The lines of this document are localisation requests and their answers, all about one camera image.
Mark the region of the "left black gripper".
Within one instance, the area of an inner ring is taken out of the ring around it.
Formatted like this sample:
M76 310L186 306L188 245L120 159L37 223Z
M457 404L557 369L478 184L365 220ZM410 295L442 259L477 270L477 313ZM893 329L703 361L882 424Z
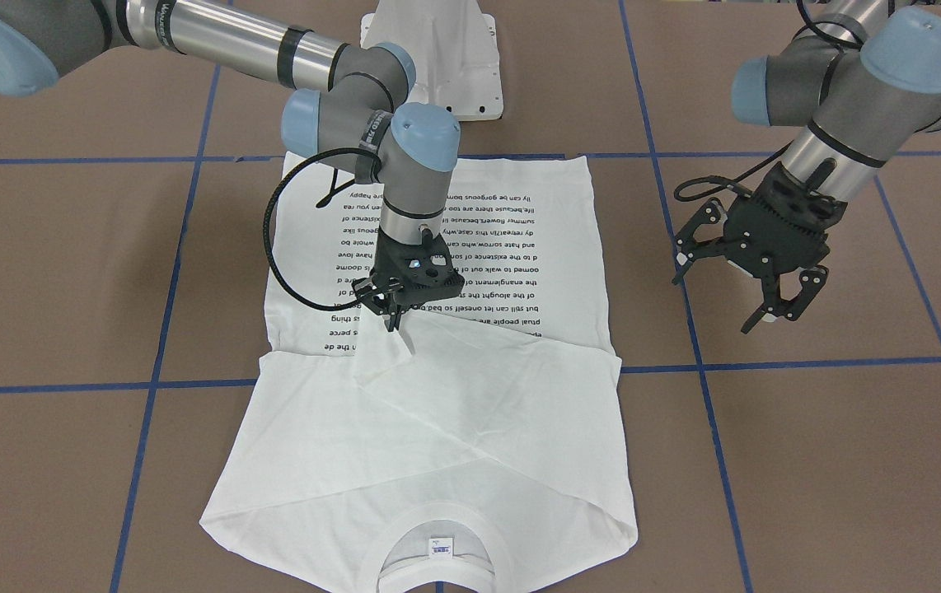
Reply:
M737 179L708 175L679 184L674 198L705 198L705 205L676 234L679 270L672 282L681 281L696 260L723 256L761 281L763 301L742 324L743 334L761 320L801 318L826 285L829 269L817 264L830 252L827 229L846 209L818 192L835 168L823 162L801 181L776 164L756 190L741 184L746 174ZM798 293L782 299L780 275L799 268Z

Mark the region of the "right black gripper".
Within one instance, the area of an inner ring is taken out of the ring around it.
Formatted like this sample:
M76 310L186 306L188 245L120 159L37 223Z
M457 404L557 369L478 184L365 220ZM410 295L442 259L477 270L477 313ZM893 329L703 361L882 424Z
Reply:
M369 277L353 282L353 289L355 300L383 315L386 330L394 333L406 311L454 299L464 285L466 279L454 267L443 236L425 230L420 244L407 245L380 231Z

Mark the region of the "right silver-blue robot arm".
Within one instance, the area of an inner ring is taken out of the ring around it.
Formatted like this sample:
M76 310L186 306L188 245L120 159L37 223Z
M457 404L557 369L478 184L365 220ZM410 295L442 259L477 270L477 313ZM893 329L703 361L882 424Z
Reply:
M49 89L119 48L161 49L289 90L281 138L302 162L267 202L263 244L272 277L294 300L317 311L361 305L394 331L411 309L462 292L442 236L461 127L441 106L411 100L417 72L402 46L362 49L223 1L0 1L0 95ZM310 301L274 257L282 191L315 164L349 174L319 207L350 185L383 188L375 255L342 304Z

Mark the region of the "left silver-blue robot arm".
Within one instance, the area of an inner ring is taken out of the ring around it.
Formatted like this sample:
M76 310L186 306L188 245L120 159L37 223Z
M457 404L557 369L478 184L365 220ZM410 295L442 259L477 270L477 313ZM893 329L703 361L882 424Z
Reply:
M742 326L796 320L827 282L827 232L915 133L941 131L941 16L911 1L832 1L779 55L746 61L732 82L742 123L799 128L758 165L755 187L709 175L704 205L677 232L676 280L724 258L761 282Z

